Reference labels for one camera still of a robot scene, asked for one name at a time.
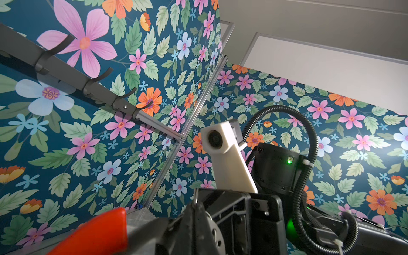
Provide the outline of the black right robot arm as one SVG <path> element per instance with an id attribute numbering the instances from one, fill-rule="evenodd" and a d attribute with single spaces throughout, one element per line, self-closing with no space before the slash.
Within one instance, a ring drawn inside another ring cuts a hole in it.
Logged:
<path id="1" fill-rule="evenodd" d="M 320 142 L 307 203 L 408 237 L 408 152 L 373 136 Z"/>

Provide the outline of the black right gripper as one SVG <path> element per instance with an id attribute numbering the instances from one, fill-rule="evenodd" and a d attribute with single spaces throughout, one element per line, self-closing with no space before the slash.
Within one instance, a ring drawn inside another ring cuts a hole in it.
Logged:
<path id="1" fill-rule="evenodd" d="M 196 189 L 195 254 L 285 255 L 286 227 L 276 195 Z"/>

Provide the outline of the aluminium horizontal back bar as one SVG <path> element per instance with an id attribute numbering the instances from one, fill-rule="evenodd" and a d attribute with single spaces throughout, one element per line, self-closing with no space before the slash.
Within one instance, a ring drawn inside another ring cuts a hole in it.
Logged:
<path id="1" fill-rule="evenodd" d="M 167 125 L 163 124 L 162 122 L 156 120 L 152 116 L 148 115 L 143 111 L 138 111 L 136 114 L 133 115 L 133 118 L 143 122 L 146 125 L 153 127 L 156 131 L 166 134 L 177 141 L 182 140 L 182 135 L 174 130 L 172 130 Z"/>

